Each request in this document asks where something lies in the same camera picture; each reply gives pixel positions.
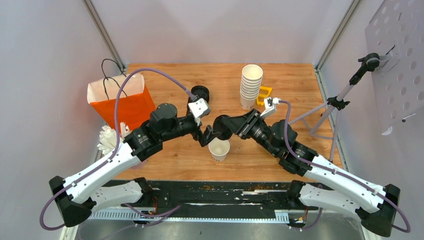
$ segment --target wire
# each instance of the wire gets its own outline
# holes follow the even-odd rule
[[[171,214],[171,213],[175,212],[177,209],[180,208],[180,205],[178,205],[174,209],[169,210],[167,212],[164,212],[164,213],[161,213],[161,214],[158,214],[158,215],[149,215],[149,214],[142,213],[141,211],[135,209],[133,206],[129,205],[128,203],[124,203],[124,205],[126,207],[128,207],[129,209],[133,210],[134,212],[136,212],[137,214],[145,217],[145,218],[159,218],[159,217],[163,217],[163,216],[166,216],[168,214]]]
[[[104,93],[106,94],[107,100],[109,100],[109,95],[108,95],[108,91],[106,90],[105,81],[106,80],[109,81],[109,79],[112,79],[116,83],[116,85],[118,85],[118,88],[121,88],[121,86],[119,86],[119,83],[115,80],[115,78],[110,77],[110,76],[103,78],[103,88],[104,88]],[[125,94],[125,97],[128,97],[127,93],[124,90],[122,90],[122,92],[123,92],[123,94]]]
[[[308,211],[309,211],[308,206],[306,206],[305,215],[301,217],[301,219],[305,219],[305,222],[308,220]]]
[[[140,68],[140,69],[137,69],[137,70],[135,70],[135,71],[133,71],[131,74],[129,74],[127,77],[126,77],[126,79],[123,81],[123,83],[122,83],[122,85],[120,86],[120,88],[119,88],[119,90],[118,90],[118,93],[117,93],[117,96],[116,96],[116,99],[115,99],[115,107],[114,107],[114,112],[113,112],[113,121],[114,121],[114,124],[115,124],[115,130],[116,130],[116,146],[115,146],[115,149],[112,151],[112,154],[110,155],[110,157],[109,157],[109,159],[110,160],[112,160],[114,157],[115,157],[115,155],[118,153],[118,150],[119,150],[119,147],[120,147],[120,135],[119,135],[119,124],[118,124],[118,105],[119,105],[119,99],[120,99],[120,96],[121,96],[121,93],[123,92],[123,89],[124,89],[124,86],[125,86],[125,84],[127,84],[127,82],[130,80],[130,78],[134,75],[134,74],[136,74],[136,73],[139,73],[139,72],[142,72],[142,71],[150,71],[150,72],[154,72],[154,73],[157,73],[157,74],[160,74],[160,75],[162,75],[162,76],[164,76],[164,77],[166,77],[166,78],[168,78],[169,80],[171,80],[172,82],[174,82],[175,84],[177,84],[180,88],[182,88],[187,94],[188,94],[188,96],[192,99],[192,100],[195,100],[196,99],[196,96],[194,96],[184,85],[182,85],[179,81],[177,81],[175,78],[173,78],[173,77],[171,77],[170,75],[168,75],[168,74],[166,74],[166,73],[164,73],[164,72],[162,72],[162,71],[160,71],[160,70],[157,70],[157,69],[154,69],[154,68],[149,68],[149,67],[146,67],[146,68]],[[84,174],[84,175],[82,175],[82,176],[80,176],[79,178],[77,178],[74,182],[69,182],[69,184],[67,185],[67,186],[65,186],[64,188],[62,188],[61,190],[59,190],[56,194],[54,194],[46,203],[45,203],[45,205],[43,206],[43,208],[42,208],[42,210],[41,210],[41,213],[40,213],[40,216],[39,216],[39,224],[40,224],[40,226],[44,229],[44,230],[47,230],[47,231],[54,231],[54,230],[58,230],[58,229],[61,229],[61,228],[63,228],[64,226],[65,226],[65,224],[63,223],[63,224],[61,224],[61,225],[59,225],[59,226],[54,226],[54,227],[50,227],[50,226],[47,226],[45,223],[44,223],[44,215],[46,214],[46,210],[47,210],[47,208],[49,207],[49,205],[59,196],[59,195],[61,195],[62,193],[64,193],[65,191],[67,191],[67,190],[69,190],[71,187],[72,187],[72,185],[73,184],[78,184],[79,182],[81,182],[83,179],[85,179],[86,177],[88,177],[88,176],[90,176],[91,174],[93,174],[93,173],[95,173],[97,170],[99,170],[99,169],[101,169],[104,165],[106,165],[106,164],[108,164],[108,160],[105,160],[104,162],[102,162],[102,163],[100,163],[97,167],[95,167],[95,168],[93,168],[91,171],[89,171],[89,172],[87,172],[86,174]]]
[[[114,235],[116,235],[116,234],[118,234],[118,233],[120,233],[122,231],[125,231],[127,229],[130,229],[130,228],[136,228],[138,226],[141,226],[142,228],[144,228],[144,227],[151,227],[151,226],[154,226],[154,225],[158,225],[158,224],[162,223],[166,218],[168,218],[171,214],[173,214],[179,208],[180,208],[180,206],[178,205],[174,209],[168,211],[168,214],[166,214],[164,217],[162,217],[161,219],[159,219],[157,221],[149,222],[147,224],[138,224],[138,223],[136,223],[136,224],[131,224],[131,225],[125,226],[125,227],[123,227],[123,228],[121,228],[121,229],[119,229],[117,231],[114,231],[111,234],[103,237],[101,240],[108,239],[108,238],[110,238],[110,237],[112,237],[112,236],[114,236]],[[81,230],[82,230],[82,228],[79,229],[79,231],[78,231],[78,239],[79,240],[83,240],[83,238],[81,237]]]
[[[303,158],[301,158],[300,156],[298,156],[294,151],[293,151],[293,149],[292,149],[292,147],[290,146],[290,143],[289,143],[289,138],[288,138],[288,134],[287,134],[287,128],[288,128],[288,122],[289,122],[289,116],[290,116],[290,111],[292,110],[292,105],[290,104],[290,102],[288,102],[288,101],[285,101],[285,100],[280,100],[279,101],[280,103],[283,103],[283,104],[286,104],[287,105],[287,113],[286,113],[286,115],[285,115],[285,119],[286,119],[286,121],[284,121],[284,142],[285,142],[285,145],[286,145],[286,147],[287,147],[287,149],[288,149],[288,151],[290,152],[290,154],[291,155],[293,155],[296,159],[298,159],[299,161],[301,161],[301,162],[303,162],[303,163],[305,163],[305,164],[308,164],[308,165],[312,165],[312,166],[314,166],[314,167],[317,167],[317,168],[321,168],[321,169],[324,169],[324,170],[327,170],[327,171],[329,171],[329,172],[332,172],[332,173],[334,173],[334,174],[338,174],[338,175],[340,175],[340,176],[342,176],[342,177],[345,177],[345,178],[347,178],[347,179],[349,179],[349,180],[351,180],[351,181],[353,181],[353,182],[355,182],[356,184],[359,184],[359,185],[361,185],[362,187],[364,187],[365,189],[367,189],[368,191],[371,191],[371,192],[374,192],[375,190],[373,189],[373,188],[371,188],[370,186],[368,186],[368,185],[366,185],[365,183],[363,183],[363,182],[361,182],[361,181],[359,181],[358,179],[356,179],[356,178],[354,178],[354,177],[352,177],[352,176],[350,176],[350,175],[348,175],[348,174],[345,174],[345,173],[343,173],[343,172],[341,172],[341,171],[335,171],[333,168],[330,168],[330,167],[327,167],[327,166],[323,166],[323,165],[320,165],[320,164],[317,164],[317,163],[315,163],[315,162],[312,162],[312,161],[308,161],[308,160],[306,160],[306,159],[303,159]],[[402,219],[403,219],[403,221],[405,222],[405,225],[406,225],[406,229],[403,229],[403,228],[401,228],[401,227],[398,227],[398,226],[396,226],[396,225],[392,225],[392,227],[394,228],[394,229],[397,229],[397,230],[399,230],[399,231],[401,231],[401,232],[404,232],[404,233],[410,233],[411,232],[411,225],[410,225],[410,222],[408,221],[408,219],[407,219],[407,216],[404,214],[404,212],[394,203],[394,202],[392,202],[390,199],[388,199],[386,196],[384,196],[384,195],[382,195],[381,193],[379,193],[379,192],[377,192],[377,194],[376,194],[377,196],[379,196],[381,199],[383,199],[384,201],[386,201],[387,203],[389,203],[399,214],[400,214],[400,216],[402,217]]]
[[[104,75],[104,77],[105,77],[105,78],[107,78],[107,76],[106,76],[106,74],[105,74],[105,70],[103,69],[103,64],[105,63],[105,61],[106,61],[106,60],[109,60],[109,61],[114,62],[114,63],[116,64],[116,66],[118,67],[118,69],[119,69],[120,73],[121,73],[122,75],[124,75],[125,77],[127,76],[127,75],[125,75],[124,70],[123,70],[123,69],[121,69],[121,66],[119,65],[119,63],[118,63],[118,62],[116,62],[115,60],[110,59],[110,58],[105,58],[105,59],[103,59],[103,61],[101,61],[101,71],[103,72],[103,75]]]

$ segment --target wooden table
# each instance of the wooden table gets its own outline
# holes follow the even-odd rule
[[[211,113],[202,118],[203,127],[212,125],[215,118],[222,114],[239,116],[247,111],[240,107],[240,81],[244,63],[207,63],[207,64],[130,64],[128,73],[139,68],[155,68],[173,76],[186,88],[196,85],[206,86],[210,91],[209,106]],[[272,97],[288,100],[292,104],[290,119],[313,109],[323,102],[314,69],[311,64],[259,64],[263,69],[262,85],[272,87]],[[184,116],[188,96],[176,84],[165,77],[145,71],[142,73],[145,83],[156,105],[171,103],[178,108],[178,117]],[[264,107],[256,107],[260,112]],[[272,125],[286,116],[287,107],[280,104],[277,112],[266,118]],[[313,125],[323,111],[318,111],[306,119]],[[298,133],[297,141],[316,150],[328,158],[331,140],[309,136],[302,121],[292,125]],[[332,136],[328,120],[317,134]],[[208,147],[186,135],[167,141],[163,150],[149,158],[147,165],[138,170],[128,169],[117,179],[146,177],[148,180],[176,181],[250,181],[250,182],[291,182],[292,180],[310,181],[293,175],[278,165],[274,158],[253,139],[241,140],[237,136],[230,138],[230,150],[226,159],[216,162]],[[334,163],[341,167],[339,153],[334,155]]]

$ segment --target white wall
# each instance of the white wall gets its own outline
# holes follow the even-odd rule
[[[80,0],[0,1],[0,12],[0,238],[56,240],[39,225],[48,181],[94,159],[103,121],[87,83],[110,54]],[[45,219],[63,223],[55,204]]]
[[[127,63],[316,64],[352,0],[93,0]]]
[[[368,54],[364,31],[382,2],[362,1],[323,67],[323,83],[329,97],[338,94],[359,68],[357,59]],[[405,123],[395,124],[390,135],[382,136],[370,74],[363,77],[345,100],[351,103],[343,111],[339,137],[349,170],[374,183],[398,186],[400,208],[409,218],[412,232],[404,234],[394,229],[391,239],[422,239],[424,109]],[[395,224],[405,226],[399,215]]]

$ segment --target paper cup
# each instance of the paper cup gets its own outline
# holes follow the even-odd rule
[[[252,94],[252,93],[257,93],[259,92],[261,89],[257,88],[257,89],[248,89],[248,88],[244,88],[243,86],[240,87],[240,91],[246,94]]]
[[[230,142],[228,140],[219,140],[214,138],[208,145],[212,158],[217,162],[223,161],[230,151]]]
[[[256,92],[256,93],[245,93],[245,92],[240,91],[240,95],[243,96],[245,99],[251,100],[251,99],[255,99],[259,96],[259,91]]]
[[[242,83],[240,84],[240,86],[243,86],[243,87],[245,87],[245,88],[247,88],[247,89],[258,89],[258,88],[260,88],[260,87],[261,87],[261,82],[260,82],[260,83],[258,83],[258,84],[255,84],[255,85],[245,84],[244,82],[242,82]]]
[[[262,81],[264,71],[262,68],[255,64],[249,64],[241,70],[241,78],[244,81],[251,81],[252,83]]]
[[[244,110],[250,110],[256,102],[256,97],[253,99],[246,99],[242,95],[240,96],[241,108]]]

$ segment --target hole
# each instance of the hole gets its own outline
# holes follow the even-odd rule
[[[409,69],[414,70],[416,67],[417,67],[417,62],[416,61],[413,61],[411,63],[411,65],[409,66]]]
[[[407,25],[405,23],[402,23],[402,25],[400,25],[399,32],[403,32],[406,27]]]
[[[405,104],[403,104],[403,110],[408,110],[410,108],[410,102],[407,101]]]
[[[405,95],[407,93],[407,88],[406,87],[402,87],[401,89],[400,89],[400,95]]]
[[[418,85],[421,82],[421,76],[416,76],[415,79],[413,80],[413,84]]]
[[[416,97],[419,101],[422,101],[424,99],[424,91],[421,91],[418,93],[418,96]]]
[[[415,9],[415,11],[412,12],[411,17],[418,18],[419,13],[420,13],[420,10],[417,8]]]
[[[415,30],[421,30],[423,28],[424,23],[420,21],[415,25]]]
[[[412,54],[412,48],[410,47],[408,51],[406,51],[406,55],[409,57]]]

